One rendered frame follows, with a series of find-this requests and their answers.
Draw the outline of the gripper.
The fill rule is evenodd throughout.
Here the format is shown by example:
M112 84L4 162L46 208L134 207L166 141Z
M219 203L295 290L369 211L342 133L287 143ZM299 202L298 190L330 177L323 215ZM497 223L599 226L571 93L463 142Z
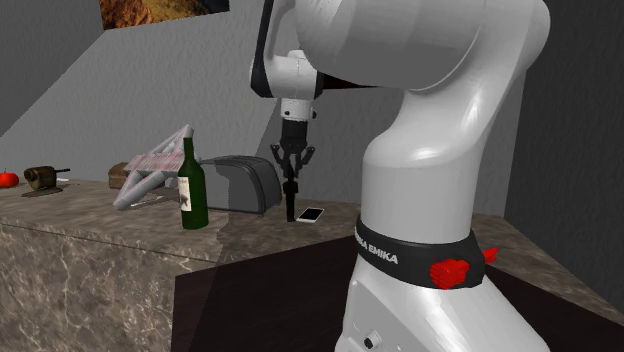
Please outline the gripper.
M297 183L299 172L310 162L315 152L315 148L313 146L308 146L307 131L307 121L283 119L280 138L280 146L284 150L283 155L279 154L280 146L278 144L271 145L273 156L276 162L280 164L280 168L283 171L283 177L285 178L282 188L286 199L286 218L288 222L293 221L295 197L299 191ZM290 162L290 154L295 155L295 165L293 171Z

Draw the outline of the brown bread loaf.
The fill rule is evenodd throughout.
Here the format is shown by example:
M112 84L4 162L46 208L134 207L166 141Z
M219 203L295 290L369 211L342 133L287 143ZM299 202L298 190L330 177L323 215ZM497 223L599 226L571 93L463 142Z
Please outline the brown bread loaf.
M110 189L120 190L127 180L129 172L125 170L127 162L121 162L108 171L108 185Z

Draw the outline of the grey folding dish rack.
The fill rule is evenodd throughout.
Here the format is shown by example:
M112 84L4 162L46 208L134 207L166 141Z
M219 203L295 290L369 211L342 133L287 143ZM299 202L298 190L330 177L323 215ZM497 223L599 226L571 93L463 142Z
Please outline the grey folding dish rack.
M185 125L151 151L136 155L125 167L129 173L113 206L125 210L147 193L177 176L184 160L184 139L192 138L194 129Z

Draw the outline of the green wine bottle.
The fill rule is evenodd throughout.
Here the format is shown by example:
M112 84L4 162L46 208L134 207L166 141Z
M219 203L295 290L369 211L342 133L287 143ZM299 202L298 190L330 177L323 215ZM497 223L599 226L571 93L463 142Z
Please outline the green wine bottle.
M205 173L195 159L193 139L183 139L184 162L178 170L178 193L182 226L196 230L209 224Z

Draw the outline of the grey toaster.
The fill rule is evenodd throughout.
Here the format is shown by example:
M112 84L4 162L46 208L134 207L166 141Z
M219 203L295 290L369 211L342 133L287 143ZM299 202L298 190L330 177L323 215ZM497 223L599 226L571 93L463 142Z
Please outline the grey toaster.
M282 201L278 174L267 159L231 155L202 160L200 166L210 210L263 216Z

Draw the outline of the wall picture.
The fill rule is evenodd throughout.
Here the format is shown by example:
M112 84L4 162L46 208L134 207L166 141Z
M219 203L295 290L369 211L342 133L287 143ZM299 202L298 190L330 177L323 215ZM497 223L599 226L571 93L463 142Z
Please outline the wall picture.
M99 0L105 30L191 18L230 10L230 0Z

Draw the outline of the white phone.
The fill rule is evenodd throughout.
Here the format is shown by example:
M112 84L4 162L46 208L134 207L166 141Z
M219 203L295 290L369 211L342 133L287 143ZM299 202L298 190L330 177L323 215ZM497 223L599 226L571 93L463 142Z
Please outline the white phone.
M323 208L307 207L296 219L296 222L314 224L323 214Z

